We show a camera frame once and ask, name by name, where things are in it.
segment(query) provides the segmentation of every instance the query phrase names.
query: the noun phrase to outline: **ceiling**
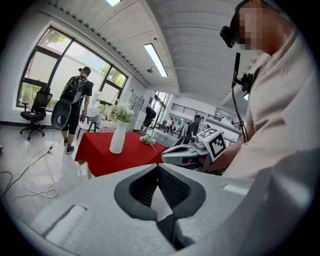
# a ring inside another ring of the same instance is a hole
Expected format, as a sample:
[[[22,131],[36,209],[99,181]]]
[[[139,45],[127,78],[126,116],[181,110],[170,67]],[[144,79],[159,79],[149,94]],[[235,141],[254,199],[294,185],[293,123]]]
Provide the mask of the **ceiling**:
[[[241,53],[239,77],[260,55],[244,52],[237,45],[230,49],[220,37],[221,28],[230,24],[240,1],[122,0],[111,7],[106,0],[46,0],[104,39],[152,90],[197,99],[209,97],[215,104],[223,102],[217,107],[232,110],[233,102],[226,97],[230,95],[236,52]],[[153,43],[168,77],[162,77],[156,68],[147,72],[155,66],[144,49],[148,43]],[[247,108],[247,101],[237,102]]]

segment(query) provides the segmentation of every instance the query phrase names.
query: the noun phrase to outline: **white device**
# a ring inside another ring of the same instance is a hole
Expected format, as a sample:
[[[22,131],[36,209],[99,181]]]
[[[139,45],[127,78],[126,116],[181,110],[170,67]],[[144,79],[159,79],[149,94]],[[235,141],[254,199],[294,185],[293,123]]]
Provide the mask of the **white device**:
[[[225,150],[226,142],[221,130],[209,128],[197,134],[199,142],[202,142],[208,150],[212,162],[214,162]]]

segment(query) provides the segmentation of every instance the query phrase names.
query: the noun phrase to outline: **red tablecloth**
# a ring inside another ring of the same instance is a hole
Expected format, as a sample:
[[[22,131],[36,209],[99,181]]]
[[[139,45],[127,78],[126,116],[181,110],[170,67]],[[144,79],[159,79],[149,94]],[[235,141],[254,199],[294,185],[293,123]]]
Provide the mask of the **red tablecloth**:
[[[85,132],[80,142],[75,161],[85,160],[91,173],[102,176],[119,172],[128,168],[148,164],[162,163],[161,153],[166,148],[158,143],[155,150],[140,141],[141,135],[127,132],[122,152],[113,154],[109,147],[113,132]]]

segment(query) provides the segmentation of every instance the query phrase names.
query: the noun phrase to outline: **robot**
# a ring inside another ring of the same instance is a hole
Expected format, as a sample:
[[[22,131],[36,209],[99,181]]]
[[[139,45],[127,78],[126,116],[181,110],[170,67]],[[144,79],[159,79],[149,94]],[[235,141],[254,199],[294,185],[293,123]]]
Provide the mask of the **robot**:
[[[206,156],[203,168],[198,170],[205,172],[226,148],[222,131],[209,128],[193,136],[189,144],[174,145],[167,149],[162,153],[161,159],[166,164],[196,170],[199,156]]]

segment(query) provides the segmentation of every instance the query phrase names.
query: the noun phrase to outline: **black office chair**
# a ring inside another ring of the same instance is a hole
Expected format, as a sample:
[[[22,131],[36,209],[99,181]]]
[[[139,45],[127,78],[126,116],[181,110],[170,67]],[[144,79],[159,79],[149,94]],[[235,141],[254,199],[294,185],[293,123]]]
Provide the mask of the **black office chair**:
[[[50,88],[42,87],[35,96],[34,103],[32,105],[31,111],[27,111],[27,105],[29,103],[23,103],[24,105],[24,111],[20,113],[20,115],[28,120],[31,121],[29,127],[24,128],[20,131],[20,134],[23,133],[23,131],[31,130],[28,136],[28,141],[31,138],[31,134],[36,130],[40,133],[42,133],[42,136],[45,136],[45,133],[42,131],[43,126],[39,123],[39,121],[42,121],[45,119],[46,116],[46,108],[49,103],[49,101],[52,98],[52,94],[50,93]]]

